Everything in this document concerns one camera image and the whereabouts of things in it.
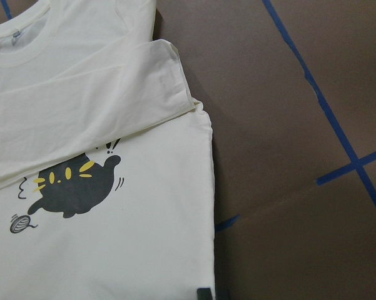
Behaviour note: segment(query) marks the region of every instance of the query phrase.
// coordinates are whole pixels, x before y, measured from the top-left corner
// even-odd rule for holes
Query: brown floor
[[[376,151],[376,1],[272,3],[357,155]],[[316,185],[350,160],[263,3],[158,0],[155,36],[213,121],[216,223],[241,215],[216,234],[218,287],[376,299],[376,208],[355,172]],[[365,169],[376,187],[376,161]]]

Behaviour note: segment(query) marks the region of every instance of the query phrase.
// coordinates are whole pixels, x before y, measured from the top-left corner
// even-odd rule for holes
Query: white fabric
[[[154,15],[52,0],[0,25],[0,299],[214,291],[211,123]]]

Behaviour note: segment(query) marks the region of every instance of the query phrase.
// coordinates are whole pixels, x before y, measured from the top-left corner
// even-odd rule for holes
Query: blue tape line
[[[364,166],[366,164],[372,163],[373,161],[376,161],[376,151],[373,152],[372,154],[369,154],[369,155],[363,157],[363,158],[360,158],[359,159],[359,164],[361,166]],[[326,175],[318,178],[316,180],[316,182],[317,182],[317,184],[319,186],[321,186],[321,185],[323,185],[325,183],[329,183],[330,181],[332,181],[332,180],[334,180],[334,179],[336,179],[336,178],[338,178],[338,177],[340,177],[342,175],[345,175],[345,174],[347,174],[347,173],[349,173],[351,171],[354,171],[354,170],[356,170],[356,166],[354,164],[352,164],[352,163],[351,164],[347,164],[344,167],[341,167],[341,168],[339,168],[337,170],[334,170],[334,171],[332,171],[332,172],[330,172],[330,173],[328,173],[328,174],[326,174]]]
[[[10,7],[8,6],[8,3],[6,0],[0,0],[1,5],[3,6],[4,12],[6,13],[7,18],[10,20],[13,18],[11,15]]]
[[[283,25],[280,17],[278,16],[277,12],[275,11],[274,7],[271,4],[270,0],[262,0],[264,6],[266,7],[268,13],[270,14],[271,18],[273,19],[277,29],[282,35],[283,40],[288,44],[289,48],[292,50],[293,54],[297,58],[298,62],[300,63],[304,73],[305,73],[305,79],[308,81],[308,83],[312,86],[317,99],[318,103],[320,104],[321,108],[324,111],[325,116],[327,117],[328,121],[331,124],[332,129],[335,131],[335,134],[337,135],[342,147],[344,148],[345,152],[347,153],[351,165],[356,169],[357,174],[359,175],[360,179],[362,180],[368,194],[372,198],[372,201],[374,202],[374,205],[376,207],[376,189],[374,188],[370,178],[368,177],[367,173],[365,172],[365,169],[360,164],[359,159],[355,153],[355,150],[353,149],[352,145],[350,144],[348,138],[346,137],[346,134],[344,133],[342,127],[339,125],[339,122],[335,115],[333,114],[330,106],[328,105],[327,100],[325,99],[323,93],[321,92],[321,89],[319,88],[318,84],[314,80],[309,68],[307,67],[304,59],[302,58],[302,55],[300,55],[298,49],[296,48],[295,43],[292,41],[291,37],[289,36],[288,31],[286,30],[285,26]]]
[[[217,233],[217,232],[220,232],[221,230],[224,230],[226,228],[229,228],[231,227],[232,225],[234,225],[234,223],[240,218],[240,214],[237,214],[235,217],[232,217],[226,221],[223,221],[221,223],[218,223],[214,226],[214,231]]]

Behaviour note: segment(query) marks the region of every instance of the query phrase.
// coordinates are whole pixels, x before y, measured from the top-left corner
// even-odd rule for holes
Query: black cat
[[[55,213],[63,212],[64,218],[84,214],[106,199],[114,182],[114,168],[121,158],[110,156],[104,166],[90,161],[85,153],[39,172],[34,180],[42,198],[28,209],[34,214],[39,208]]]

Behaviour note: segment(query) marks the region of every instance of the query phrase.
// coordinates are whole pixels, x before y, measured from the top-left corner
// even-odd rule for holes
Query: blue tape cross
[[[8,6],[8,3],[6,0],[0,0],[1,5],[3,6],[4,12],[6,13],[7,18],[10,20],[13,18],[11,15],[10,7]]]
[[[314,80],[309,68],[307,67],[304,59],[302,58],[302,55],[299,53],[298,49],[296,48],[295,43],[292,41],[287,29],[283,25],[280,17],[278,16],[276,10],[274,9],[273,5],[271,4],[270,0],[262,0],[264,6],[266,7],[268,13],[270,14],[271,18],[273,19],[277,29],[282,35],[283,40],[288,44],[289,48],[295,55],[296,59],[300,63],[304,73],[305,73],[305,79],[308,81],[308,83],[312,86],[317,99],[318,103],[321,106],[321,108],[324,111],[325,116],[327,117],[329,123],[331,124],[331,127],[335,131],[335,134],[337,135],[342,147],[344,148],[345,152],[347,153],[350,164],[347,166],[341,167],[338,170],[335,170],[325,176],[320,177],[317,179],[318,184],[323,184],[328,181],[331,181],[335,178],[338,178],[339,176],[342,176],[348,172],[351,171],[357,171],[358,176],[360,177],[360,180],[363,182],[363,185],[365,186],[368,195],[370,195],[375,207],[376,207],[376,189],[374,188],[374,185],[371,182],[371,179],[369,178],[368,174],[366,173],[364,169],[364,165],[368,164],[374,160],[376,160],[376,152],[363,157],[362,159],[359,159],[356,155],[356,152],[354,148],[352,147],[351,143],[349,142],[348,138],[346,137],[346,134],[344,133],[342,127],[339,125],[339,122],[337,118],[335,117],[331,107],[328,105],[327,100],[325,99],[321,89],[319,88],[317,82]]]

